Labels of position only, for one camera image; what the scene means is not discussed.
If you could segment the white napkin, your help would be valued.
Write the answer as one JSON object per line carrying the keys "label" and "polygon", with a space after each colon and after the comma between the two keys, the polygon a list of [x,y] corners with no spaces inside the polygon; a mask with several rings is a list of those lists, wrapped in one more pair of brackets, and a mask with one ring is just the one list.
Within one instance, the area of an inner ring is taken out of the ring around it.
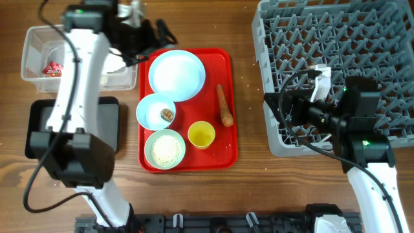
{"label": "white napkin", "polygon": [[111,72],[116,72],[124,67],[125,62],[120,51],[114,48],[110,48],[103,65],[103,73],[109,74]]}

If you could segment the orange carrot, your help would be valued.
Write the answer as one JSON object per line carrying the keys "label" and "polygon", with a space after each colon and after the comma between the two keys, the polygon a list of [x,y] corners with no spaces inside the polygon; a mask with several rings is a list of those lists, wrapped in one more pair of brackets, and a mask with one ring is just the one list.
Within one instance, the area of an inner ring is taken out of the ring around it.
{"label": "orange carrot", "polygon": [[224,126],[230,127],[234,124],[234,118],[228,107],[226,98],[224,96],[223,87],[221,84],[217,86],[217,97],[218,97],[219,108],[221,112],[221,122]]}

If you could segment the light blue bowl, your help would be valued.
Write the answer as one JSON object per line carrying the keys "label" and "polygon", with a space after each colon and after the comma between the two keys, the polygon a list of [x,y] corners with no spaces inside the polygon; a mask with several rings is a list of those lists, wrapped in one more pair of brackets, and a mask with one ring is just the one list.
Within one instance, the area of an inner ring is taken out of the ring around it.
{"label": "light blue bowl", "polygon": [[[172,112],[172,120],[169,122],[162,118],[161,112],[168,109]],[[168,128],[176,115],[175,103],[167,96],[159,93],[149,94],[139,101],[136,108],[138,123],[150,131],[158,131]]]}

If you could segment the brown food lump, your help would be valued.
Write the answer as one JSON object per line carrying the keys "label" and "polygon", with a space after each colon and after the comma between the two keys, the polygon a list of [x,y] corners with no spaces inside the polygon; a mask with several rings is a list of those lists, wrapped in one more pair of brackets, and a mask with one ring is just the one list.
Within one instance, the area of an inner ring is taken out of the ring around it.
{"label": "brown food lump", "polygon": [[170,109],[162,109],[160,112],[161,118],[167,122],[172,122],[174,119],[174,112],[171,111]]}

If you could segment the yellow cup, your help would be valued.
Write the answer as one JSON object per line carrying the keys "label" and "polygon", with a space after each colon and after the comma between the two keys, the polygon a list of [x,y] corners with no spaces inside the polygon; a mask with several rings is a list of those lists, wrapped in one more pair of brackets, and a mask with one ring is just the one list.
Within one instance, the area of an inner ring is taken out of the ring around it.
{"label": "yellow cup", "polygon": [[188,129],[188,140],[200,150],[208,148],[214,139],[215,129],[209,122],[197,121]]}

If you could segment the red snack wrapper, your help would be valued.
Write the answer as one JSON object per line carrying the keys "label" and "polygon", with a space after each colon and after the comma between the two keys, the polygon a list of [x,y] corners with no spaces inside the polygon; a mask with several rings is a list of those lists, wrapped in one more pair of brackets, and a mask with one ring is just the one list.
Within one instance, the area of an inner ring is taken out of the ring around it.
{"label": "red snack wrapper", "polygon": [[43,74],[47,77],[55,78],[61,77],[63,71],[63,66],[54,62],[50,61],[49,64],[43,69]]}

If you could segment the green bowl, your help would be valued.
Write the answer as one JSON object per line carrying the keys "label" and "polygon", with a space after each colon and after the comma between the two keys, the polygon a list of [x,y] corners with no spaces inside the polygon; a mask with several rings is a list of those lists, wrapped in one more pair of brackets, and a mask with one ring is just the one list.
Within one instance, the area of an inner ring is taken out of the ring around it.
{"label": "green bowl", "polygon": [[183,137],[171,129],[152,133],[144,146],[145,159],[159,170],[170,170],[178,166],[185,154],[186,144]]}

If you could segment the white rice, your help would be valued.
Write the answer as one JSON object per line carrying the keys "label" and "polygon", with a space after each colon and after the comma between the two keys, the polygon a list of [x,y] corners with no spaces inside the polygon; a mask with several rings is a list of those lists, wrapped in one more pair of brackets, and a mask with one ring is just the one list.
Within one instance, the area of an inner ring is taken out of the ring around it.
{"label": "white rice", "polygon": [[161,167],[172,166],[182,152],[180,142],[171,135],[160,136],[151,145],[151,157],[156,165]]}

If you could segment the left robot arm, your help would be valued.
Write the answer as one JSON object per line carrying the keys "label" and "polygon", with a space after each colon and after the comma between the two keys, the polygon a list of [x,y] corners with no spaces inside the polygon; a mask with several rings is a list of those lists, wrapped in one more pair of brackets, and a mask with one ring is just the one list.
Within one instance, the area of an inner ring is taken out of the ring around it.
{"label": "left robot arm", "polygon": [[113,180],[115,150],[98,130],[99,83],[105,59],[118,51],[127,66],[177,42],[163,20],[151,24],[140,1],[120,16],[118,2],[82,1],[70,5],[56,32],[68,49],[58,95],[43,131],[29,146],[38,168],[83,196],[96,215],[98,232],[143,232],[133,207]]}

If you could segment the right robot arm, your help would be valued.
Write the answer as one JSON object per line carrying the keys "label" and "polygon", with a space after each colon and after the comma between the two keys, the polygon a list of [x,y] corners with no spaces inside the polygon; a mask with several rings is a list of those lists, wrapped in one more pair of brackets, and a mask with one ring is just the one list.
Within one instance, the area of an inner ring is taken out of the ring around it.
{"label": "right robot arm", "polygon": [[[360,207],[366,232],[408,232],[397,186],[397,169],[388,138],[374,129],[377,83],[371,78],[349,76],[337,105],[310,101],[302,91],[265,93],[265,103],[280,124],[313,151],[341,162]],[[293,126],[311,124],[332,135],[329,153],[301,139]]]}

